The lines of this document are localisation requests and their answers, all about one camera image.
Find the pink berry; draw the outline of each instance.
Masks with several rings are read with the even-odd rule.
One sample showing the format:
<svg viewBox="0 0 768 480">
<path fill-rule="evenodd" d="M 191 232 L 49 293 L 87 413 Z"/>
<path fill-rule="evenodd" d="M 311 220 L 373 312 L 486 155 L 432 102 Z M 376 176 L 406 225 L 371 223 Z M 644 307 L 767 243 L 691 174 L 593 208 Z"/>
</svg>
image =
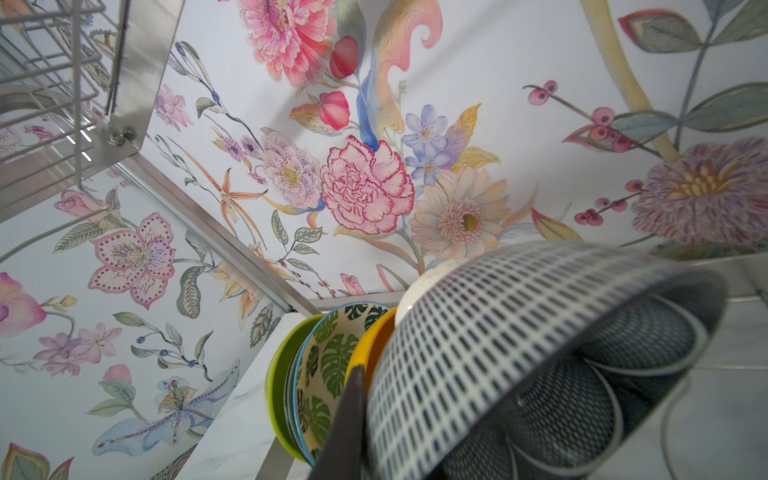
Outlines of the pink berry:
<svg viewBox="0 0 768 480">
<path fill-rule="evenodd" d="M 602 225 L 603 224 L 603 217 L 601 215 L 597 215 L 597 214 L 590 215 L 589 219 L 587 220 L 587 222 L 590 225 L 593 225 L 593 226 L 597 227 L 598 225 Z"/>
<path fill-rule="evenodd" d="M 629 180 L 626 185 L 624 185 L 624 188 L 634 194 L 639 192 L 643 189 L 643 181 L 642 180 Z"/>
<path fill-rule="evenodd" d="M 611 148 L 613 148 L 614 152 L 616 152 L 617 154 L 623 154 L 625 151 L 629 150 L 629 147 L 630 147 L 629 139 L 624 136 L 620 136 L 619 138 L 614 140 L 613 144 L 611 144 Z"/>
<path fill-rule="evenodd" d="M 550 80 L 544 84 L 544 89 L 550 94 L 554 94 L 558 90 L 558 83 L 554 80 Z"/>
<path fill-rule="evenodd" d="M 608 129 L 602 125 L 593 127 L 592 130 L 589 131 L 589 138 L 591 138 L 592 140 L 596 140 L 596 141 L 605 140 L 607 136 L 608 136 Z"/>
<path fill-rule="evenodd" d="M 597 125 L 610 125 L 614 117 L 614 111 L 608 107 L 600 107 L 592 113 L 592 121 Z"/>
<path fill-rule="evenodd" d="M 627 209 L 627 201 L 626 200 L 616 200 L 611 204 L 611 208 L 616 210 L 617 212 L 623 212 Z"/>
<path fill-rule="evenodd" d="M 546 90 L 537 88 L 528 96 L 528 101 L 533 105 L 543 105 L 549 100 L 549 94 Z"/>
</svg>

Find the yellow bowl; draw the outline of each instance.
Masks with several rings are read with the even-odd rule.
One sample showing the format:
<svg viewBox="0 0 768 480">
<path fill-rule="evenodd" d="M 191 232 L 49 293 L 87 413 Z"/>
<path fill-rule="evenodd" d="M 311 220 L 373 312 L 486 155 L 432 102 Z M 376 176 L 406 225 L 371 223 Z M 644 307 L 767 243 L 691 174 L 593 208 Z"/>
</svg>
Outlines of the yellow bowl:
<svg viewBox="0 0 768 480">
<path fill-rule="evenodd" d="M 286 418 L 286 382 L 290 374 L 290 366 L 293 357 L 299 352 L 307 336 L 317 325 L 320 315 L 312 316 L 301 322 L 295 329 L 288 334 L 279 349 L 272 358 L 269 369 L 266 371 L 266 382 L 264 384 L 264 395 L 266 397 L 266 410 L 272 421 L 272 428 L 275 435 L 283 447 L 294 458 L 305 462 L 306 459 L 299 451 L 298 445 L 292 440 L 289 429 L 293 424 Z"/>
<path fill-rule="evenodd" d="M 379 361 L 384 346 L 395 331 L 395 315 L 397 309 L 393 308 L 385 313 L 380 319 L 368 329 L 362 339 L 357 343 L 352 358 L 349 359 L 349 366 L 346 368 L 346 377 L 344 385 L 349 381 L 349 375 L 352 369 L 358 365 L 366 367 L 366 391 L 371 388 L 371 379 L 376 371 L 376 363 Z"/>
</svg>

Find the wall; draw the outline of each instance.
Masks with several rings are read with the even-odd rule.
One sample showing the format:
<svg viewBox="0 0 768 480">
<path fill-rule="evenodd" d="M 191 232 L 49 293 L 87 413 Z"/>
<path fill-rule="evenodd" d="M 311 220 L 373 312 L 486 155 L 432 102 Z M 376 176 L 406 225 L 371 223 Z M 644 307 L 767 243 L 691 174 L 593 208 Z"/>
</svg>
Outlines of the wall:
<svg viewBox="0 0 768 480">
<path fill-rule="evenodd" d="M 528 240 L 752 253 L 767 22 L 757 0 L 201 2 L 143 153 L 310 299 Z"/>
<path fill-rule="evenodd" d="M 3 478 L 152 477 L 284 314 L 115 170 L 85 187 L 95 200 L 68 189 L 0 227 Z"/>
</svg>

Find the green bowl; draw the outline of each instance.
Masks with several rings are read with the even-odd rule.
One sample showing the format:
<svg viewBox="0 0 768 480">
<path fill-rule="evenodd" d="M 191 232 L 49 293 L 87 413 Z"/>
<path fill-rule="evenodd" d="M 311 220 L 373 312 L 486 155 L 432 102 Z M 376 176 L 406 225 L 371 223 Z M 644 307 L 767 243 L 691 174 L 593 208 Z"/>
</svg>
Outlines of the green bowl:
<svg viewBox="0 0 768 480">
<path fill-rule="evenodd" d="M 306 462 L 306 459 L 299 451 L 298 445 L 293 441 L 291 427 L 286 419 L 286 402 L 291 399 L 286 398 L 286 383 L 290 376 L 291 362 L 298 355 L 307 336 L 317 325 L 323 315 L 312 316 L 299 324 L 288 334 L 283 343 L 277 349 L 277 353 L 272 358 L 269 369 L 266 371 L 266 382 L 264 395 L 266 396 L 266 410 L 270 414 L 272 427 L 275 430 L 277 439 L 283 447 L 294 458 Z"/>
</svg>

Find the floral wallpaper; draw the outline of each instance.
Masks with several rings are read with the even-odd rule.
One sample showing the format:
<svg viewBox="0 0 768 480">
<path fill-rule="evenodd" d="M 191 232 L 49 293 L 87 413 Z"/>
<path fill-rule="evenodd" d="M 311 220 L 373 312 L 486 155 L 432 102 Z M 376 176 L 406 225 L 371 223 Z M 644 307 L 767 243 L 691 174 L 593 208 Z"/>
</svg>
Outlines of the floral wallpaper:
<svg viewBox="0 0 768 480">
<path fill-rule="evenodd" d="M 201 2 L 142 153 L 310 299 L 537 239 L 753 253 L 764 4 Z"/>
<path fill-rule="evenodd" d="M 116 170 L 84 188 L 0 229 L 0 478 L 170 479 L 284 312 Z"/>
</svg>

